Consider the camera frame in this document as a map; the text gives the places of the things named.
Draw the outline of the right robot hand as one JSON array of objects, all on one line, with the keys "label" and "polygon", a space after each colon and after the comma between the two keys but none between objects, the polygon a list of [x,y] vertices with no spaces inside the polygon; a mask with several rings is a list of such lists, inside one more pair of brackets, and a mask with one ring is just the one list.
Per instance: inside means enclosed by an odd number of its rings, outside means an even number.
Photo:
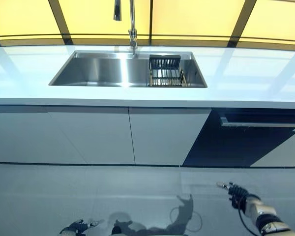
[{"label": "right robot hand", "polygon": [[224,183],[224,182],[218,181],[216,185],[219,188],[222,188],[228,192],[228,194],[231,196],[230,201],[232,203],[232,206],[235,209],[244,208],[245,206],[244,200],[246,200],[249,194],[249,192],[245,188],[237,184],[234,184],[232,182]]}]

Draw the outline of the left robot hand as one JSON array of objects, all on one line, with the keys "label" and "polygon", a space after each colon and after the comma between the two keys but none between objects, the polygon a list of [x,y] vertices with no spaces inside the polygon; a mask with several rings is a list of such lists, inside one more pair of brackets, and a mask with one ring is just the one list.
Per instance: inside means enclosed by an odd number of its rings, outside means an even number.
[{"label": "left robot hand", "polygon": [[88,229],[94,228],[99,225],[99,221],[92,221],[90,223],[85,223],[83,219],[74,221],[69,226],[63,228],[59,235],[60,236],[85,236],[84,233]]}]

